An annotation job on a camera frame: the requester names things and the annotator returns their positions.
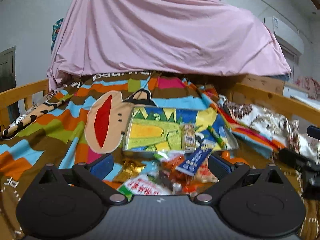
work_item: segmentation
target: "barcode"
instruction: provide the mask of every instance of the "barcode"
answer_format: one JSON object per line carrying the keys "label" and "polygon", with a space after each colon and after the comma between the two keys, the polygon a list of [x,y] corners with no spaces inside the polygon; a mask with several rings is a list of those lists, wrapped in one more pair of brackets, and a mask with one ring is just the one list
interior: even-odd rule
{"label": "barcode", "polygon": [[193,136],[187,136],[186,135],[185,136],[185,142],[192,144],[192,143],[195,142],[195,138]]}

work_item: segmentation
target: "air conditioner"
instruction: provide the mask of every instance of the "air conditioner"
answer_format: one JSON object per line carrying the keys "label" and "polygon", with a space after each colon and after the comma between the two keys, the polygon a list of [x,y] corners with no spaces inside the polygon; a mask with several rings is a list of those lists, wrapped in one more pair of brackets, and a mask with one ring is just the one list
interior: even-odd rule
{"label": "air conditioner", "polygon": [[304,52],[302,39],[284,22],[276,17],[266,17],[264,24],[276,36],[277,41],[294,56],[299,57]]}

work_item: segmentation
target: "wooden bed rail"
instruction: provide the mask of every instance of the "wooden bed rail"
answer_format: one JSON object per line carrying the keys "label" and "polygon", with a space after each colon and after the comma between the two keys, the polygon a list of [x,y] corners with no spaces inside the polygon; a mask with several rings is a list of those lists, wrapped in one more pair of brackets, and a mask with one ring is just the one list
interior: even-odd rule
{"label": "wooden bed rail", "polygon": [[7,106],[23,99],[25,108],[27,110],[32,106],[32,95],[41,91],[44,95],[48,93],[48,79],[29,83],[24,86],[13,88],[0,93],[0,125],[3,124],[5,127],[8,127],[10,125]]}
{"label": "wooden bed rail", "polygon": [[225,95],[230,101],[237,104],[255,104],[267,107],[276,113],[283,114],[289,120],[295,114],[320,127],[320,111],[298,100],[241,83],[233,85],[232,88],[225,91]]}

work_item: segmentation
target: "cartoon tray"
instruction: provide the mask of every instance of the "cartoon tray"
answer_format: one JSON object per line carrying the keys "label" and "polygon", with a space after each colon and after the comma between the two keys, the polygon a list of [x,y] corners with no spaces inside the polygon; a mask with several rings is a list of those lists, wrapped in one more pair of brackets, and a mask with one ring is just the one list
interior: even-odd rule
{"label": "cartoon tray", "polygon": [[[159,151],[181,150],[181,123],[195,124],[197,147],[204,139],[216,142],[207,130],[211,125],[216,131],[224,127],[231,154],[239,148],[236,138],[225,128],[223,118],[212,108],[191,110],[142,106],[132,110],[124,136],[124,155],[153,159],[153,154]],[[217,143],[214,149],[221,151]]]}

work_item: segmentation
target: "blue wrapper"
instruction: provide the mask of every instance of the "blue wrapper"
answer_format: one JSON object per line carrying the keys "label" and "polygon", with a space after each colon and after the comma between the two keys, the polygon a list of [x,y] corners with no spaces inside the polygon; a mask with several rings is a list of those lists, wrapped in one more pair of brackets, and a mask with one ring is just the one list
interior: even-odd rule
{"label": "blue wrapper", "polygon": [[207,141],[204,140],[189,158],[176,167],[176,170],[193,177],[211,152],[212,149],[207,148]]}

